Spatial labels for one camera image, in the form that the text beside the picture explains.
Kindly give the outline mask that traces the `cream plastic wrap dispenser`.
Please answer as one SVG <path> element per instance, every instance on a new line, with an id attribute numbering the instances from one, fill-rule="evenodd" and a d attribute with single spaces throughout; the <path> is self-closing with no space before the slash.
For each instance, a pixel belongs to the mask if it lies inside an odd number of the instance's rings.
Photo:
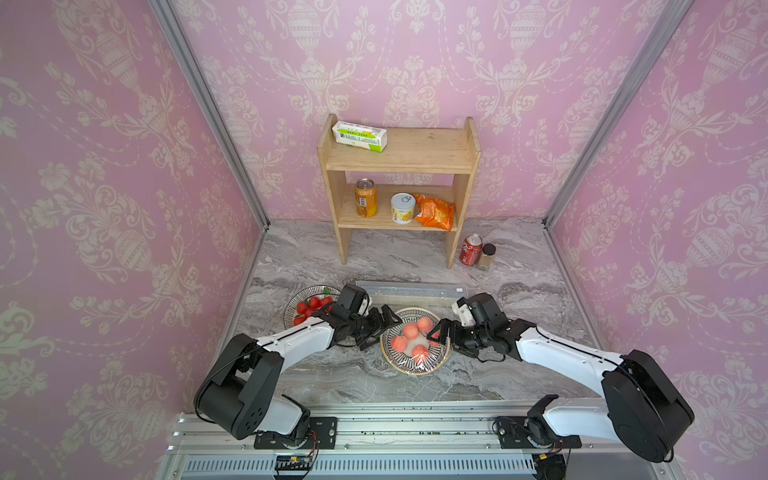
<path id="1" fill-rule="evenodd" d="M 467 289 L 455 284 L 408 283 L 389 281 L 357 281 L 373 304 L 403 307 L 451 307 L 459 298 L 467 297 Z"/>

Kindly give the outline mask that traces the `glass plate of strawberries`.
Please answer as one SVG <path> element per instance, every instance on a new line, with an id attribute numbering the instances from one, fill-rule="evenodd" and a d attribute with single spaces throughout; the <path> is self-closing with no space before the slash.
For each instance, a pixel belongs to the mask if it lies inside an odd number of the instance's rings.
<path id="1" fill-rule="evenodd" d="M 341 291 L 327 285 L 313 285 L 300 290 L 286 304 L 283 312 L 283 324 L 286 328 L 294 326 L 294 320 L 307 313 L 312 306 L 320 306 L 326 299 L 338 298 Z"/>

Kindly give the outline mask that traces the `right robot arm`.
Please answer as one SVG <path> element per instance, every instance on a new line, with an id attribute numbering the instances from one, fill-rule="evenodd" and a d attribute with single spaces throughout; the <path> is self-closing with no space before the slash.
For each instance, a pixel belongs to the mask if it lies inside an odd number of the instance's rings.
<path id="1" fill-rule="evenodd" d="M 456 319 L 440 320 L 427 338 L 477 358 L 491 348 L 503 358 L 538 365 L 595 393 L 593 399 L 549 394 L 528 411 L 523 427 L 540 447 L 572 437 L 619 442 L 640 458 L 672 460 L 674 447 L 695 413 L 654 358 L 640 350 L 618 354 L 554 335 L 521 318 L 511 319 L 488 293 L 460 298 Z"/>

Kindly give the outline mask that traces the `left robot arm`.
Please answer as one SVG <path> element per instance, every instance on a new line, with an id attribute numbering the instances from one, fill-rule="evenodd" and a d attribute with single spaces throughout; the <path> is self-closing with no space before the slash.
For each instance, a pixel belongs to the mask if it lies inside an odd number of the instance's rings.
<path id="1" fill-rule="evenodd" d="M 232 337 L 194 396 L 195 415 L 237 440 L 254 435 L 257 443 L 309 447 L 316 439 L 310 410 L 275 395 L 280 375 L 316 353 L 346 346 L 347 339 L 363 351 L 403 321 L 387 305 L 373 307 L 368 293 L 355 285 L 344 286 L 337 299 L 309 307 L 307 313 L 297 325 L 273 335 Z"/>

